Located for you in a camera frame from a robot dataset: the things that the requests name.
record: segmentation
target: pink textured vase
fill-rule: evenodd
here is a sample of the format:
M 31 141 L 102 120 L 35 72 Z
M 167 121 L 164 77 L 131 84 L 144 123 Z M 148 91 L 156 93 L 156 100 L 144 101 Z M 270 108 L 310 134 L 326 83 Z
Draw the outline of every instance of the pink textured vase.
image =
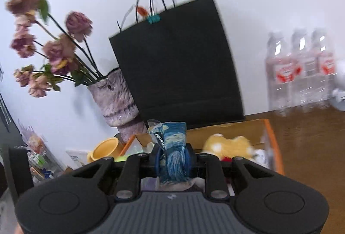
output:
M 88 89 L 106 123 L 110 127 L 118 127 L 125 142 L 136 133 L 146 132 L 146 126 L 138 116 L 138 108 L 120 69 L 112 71 L 107 78 L 88 86 Z

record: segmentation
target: plastic water bottle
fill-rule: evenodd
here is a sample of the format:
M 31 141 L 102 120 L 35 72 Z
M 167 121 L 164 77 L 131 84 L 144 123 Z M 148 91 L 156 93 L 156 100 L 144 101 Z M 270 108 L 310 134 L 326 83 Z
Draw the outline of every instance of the plastic water bottle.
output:
M 335 61 L 333 44 L 324 29 L 316 29 L 312 35 L 313 49 L 317 56 L 317 106 L 329 107 L 328 99 L 334 89 Z
M 286 116 L 292 106 L 291 82 L 294 80 L 294 60 L 282 33 L 270 34 L 267 43 L 266 72 L 270 108 Z
M 317 57 L 311 47 L 305 29 L 298 29 L 292 35 L 292 54 L 296 60 L 293 82 L 294 104 L 303 112 L 309 112 L 315 102 L 315 86 L 318 78 Z

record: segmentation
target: screw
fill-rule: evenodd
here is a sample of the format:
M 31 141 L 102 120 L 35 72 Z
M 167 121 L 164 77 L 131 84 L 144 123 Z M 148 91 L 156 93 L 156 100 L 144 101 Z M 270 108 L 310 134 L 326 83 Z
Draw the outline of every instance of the screw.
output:
M 223 190 L 213 190 L 211 192 L 211 197 L 214 199 L 224 199 L 228 194 Z
M 130 190 L 120 190 L 116 193 L 116 197 L 120 199 L 129 199 L 133 196 L 133 192 Z

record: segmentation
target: yellow plush toy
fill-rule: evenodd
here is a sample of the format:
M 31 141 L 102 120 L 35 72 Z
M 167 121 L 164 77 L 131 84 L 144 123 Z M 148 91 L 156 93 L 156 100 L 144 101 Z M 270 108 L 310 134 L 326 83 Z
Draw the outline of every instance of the yellow plush toy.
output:
M 222 134 L 210 136 L 204 145 L 203 152 L 214 154 L 220 160 L 235 156 L 250 159 L 255 154 L 254 148 L 245 137 L 240 136 L 234 139 L 226 139 Z

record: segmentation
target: human hand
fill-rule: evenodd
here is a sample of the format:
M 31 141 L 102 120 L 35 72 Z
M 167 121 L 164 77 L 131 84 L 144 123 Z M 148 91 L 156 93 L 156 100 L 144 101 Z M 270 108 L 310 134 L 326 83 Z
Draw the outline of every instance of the human hand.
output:
M 21 229 L 21 227 L 19 226 L 19 224 L 17 224 L 17 227 L 14 231 L 14 234 L 24 234 L 23 230 Z

